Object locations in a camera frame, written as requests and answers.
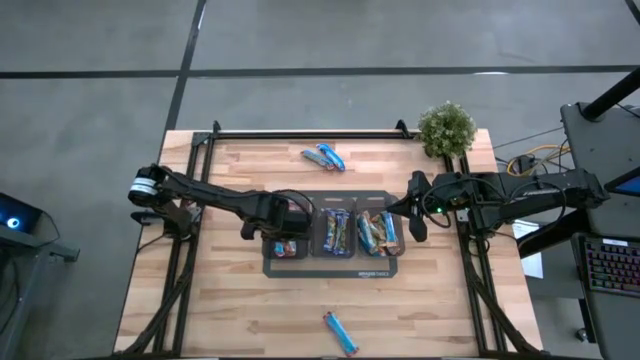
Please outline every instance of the wooden tabletop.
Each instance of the wooden tabletop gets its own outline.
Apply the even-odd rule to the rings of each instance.
[[[184,172],[191,136],[192,131],[168,132],[161,164]],[[430,181],[445,171],[443,161],[428,158],[418,142],[330,140],[325,142],[345,160],[347,171],[328,172],[300,156],[319,142],[216,141],[209,182],[243,191],[385,190],[402,197],[412,171],[424,171]],[[487,130],[478,131],[467,156],[471,171],[497,170]],[[327,311],[336,313],[360,347],[357,356],[476,356],[455,229],[425,221],[429,237],[424,243],[412,240],[404,221],[407,247],[393,278],[275,279],[263,274],[261,242],[240,238],[240,220],[207,208],[183,356],[343,356],[322,320]],[[145,228],[141,244],[161,231],[161,226]],[[501,231],[511,233],[510,227]],[[170,240],[161,240],[137,256],[115,350],[130,345],[157,310],[170,248]],[[492,238],[489,258],[501,307],[525,338],[541,348],[515,242]],[[485,332],[493,344],[483,309]],[[166,344],[171,344],[173,321],[170,318]]]

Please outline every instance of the keyboard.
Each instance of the keyboard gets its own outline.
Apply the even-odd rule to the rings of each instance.
[[[588,238],[585,259],[591,290],[640,297],[640,244]]]

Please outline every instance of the gray floor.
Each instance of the gray floor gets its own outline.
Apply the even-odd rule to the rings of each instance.
[[[179,69],[195,5],[0,0],[0,72]],[[192,68],[634,64],[639,35],[623,0],[209,0]],[[214,119],[227,129],[388,128],[451,100],[498,145],[560,126],[560,105],[591,100],[622,76],[191,79],[177,128]],[[82,249],[75,264],[51,264],[21,359],[110,353],[140,231],[126,193],[157,157],[175,84],[0,80],[0,191],[48,210]],[[557,131],[496,155],[563,139]],[[545,348],[597,356],[573,338],[576,301],[536,298],[534,307]]]

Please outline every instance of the potted plant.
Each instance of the potted plant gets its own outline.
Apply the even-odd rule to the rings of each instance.
[[[418,128],[416,139],[429,157],[461,156],[471,148],[476,135],[471,116],[449,101],[421,114]]]

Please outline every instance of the blue light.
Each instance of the blue light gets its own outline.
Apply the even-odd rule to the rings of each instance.
[[[15,229],[20,226],[20,220],[16,218],[10,218],[9,220],[7,220],[7,226],[9,227],[9,229]]]

